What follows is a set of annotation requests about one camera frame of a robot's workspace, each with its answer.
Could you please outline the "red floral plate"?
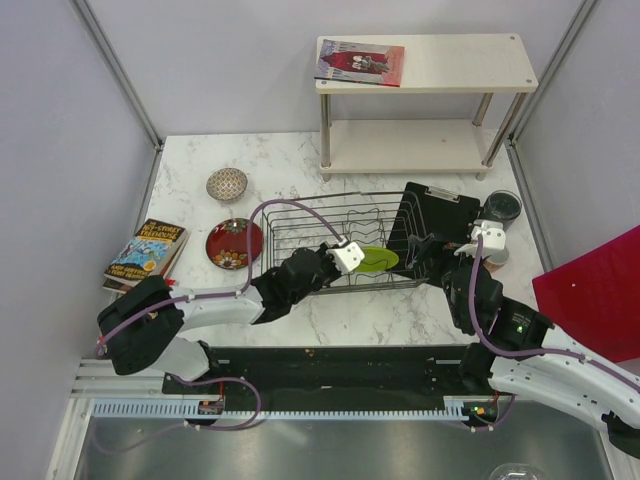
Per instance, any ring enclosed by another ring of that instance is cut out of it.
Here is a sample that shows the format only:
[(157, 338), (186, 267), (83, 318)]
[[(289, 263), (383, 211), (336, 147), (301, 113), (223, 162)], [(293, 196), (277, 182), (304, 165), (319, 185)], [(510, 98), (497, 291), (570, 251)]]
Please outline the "red floral plate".
[(262, 252), (261, 228), (245, 218), (231, 218), (216, 225), (205, 241), (208, 259), (218, 268), (239, 270), (257, 260)]

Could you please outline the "green plate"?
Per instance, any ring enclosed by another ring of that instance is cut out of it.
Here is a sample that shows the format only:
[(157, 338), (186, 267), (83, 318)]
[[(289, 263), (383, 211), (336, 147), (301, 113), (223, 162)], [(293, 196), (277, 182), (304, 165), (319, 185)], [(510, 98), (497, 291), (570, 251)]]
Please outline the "green plate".
[(355, 269), (357, 273), (379, 273), (387, 271), (399, 263), (399, 256), (387, 248), (364, 246), (364, 258)]

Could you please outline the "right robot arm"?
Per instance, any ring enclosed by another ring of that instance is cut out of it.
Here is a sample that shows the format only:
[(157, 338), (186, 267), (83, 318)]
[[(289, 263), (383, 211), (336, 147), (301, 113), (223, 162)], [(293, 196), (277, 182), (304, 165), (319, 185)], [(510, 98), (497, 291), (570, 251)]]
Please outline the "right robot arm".
[(407, 265), (445, 294), (454, 326), (476, 337), (458, 368), (467, 392), (490, 388), (524, 396), (604, 432), (639, 455), (639, 378), (596, 354), (535, 309), (507, 298), (483, 260), (502, 252), (506, 234), (488, 224), (464, 245), (430, 234), (408, 240)]

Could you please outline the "patterned ceramic bowl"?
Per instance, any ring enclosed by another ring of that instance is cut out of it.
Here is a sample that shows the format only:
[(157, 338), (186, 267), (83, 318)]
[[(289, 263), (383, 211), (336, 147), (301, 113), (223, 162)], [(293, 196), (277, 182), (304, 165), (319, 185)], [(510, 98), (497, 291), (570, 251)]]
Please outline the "patterned ceramic bowl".
[(232, 167), (213, 172), (206, 182), (206, 192), (214, 200), (232, 203), (239, 200), (248, 186), (247, 175)]

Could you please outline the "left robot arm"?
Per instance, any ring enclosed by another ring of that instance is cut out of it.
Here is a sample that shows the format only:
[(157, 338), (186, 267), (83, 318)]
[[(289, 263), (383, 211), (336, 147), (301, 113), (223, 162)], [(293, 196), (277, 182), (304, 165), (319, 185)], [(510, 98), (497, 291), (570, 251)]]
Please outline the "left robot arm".
[(174, 289), (160, 276), (143, 280), (97, 317), (102, 346), (120, 376), (147, 368), (176, 375), (198, 393), (219, 382), (210, 347), (182, 333), (223, 324), (259, 325), (290, 314), (312, 293), (343, 276), (335, 249), (299, 248), (245, 291)]

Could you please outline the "pink ceramic mug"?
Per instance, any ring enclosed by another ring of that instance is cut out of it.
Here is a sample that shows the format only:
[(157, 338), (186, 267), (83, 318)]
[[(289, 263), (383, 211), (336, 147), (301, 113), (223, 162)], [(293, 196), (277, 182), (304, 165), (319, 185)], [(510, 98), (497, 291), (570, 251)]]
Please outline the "pink ceramic mug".
[(507, 248), (504, 248), (502, 251), (494, 253), (484, 260), (484, 266), (491, 272), (494, 273), (501, 268), (503, 268), (509, 261), (510, 254)]

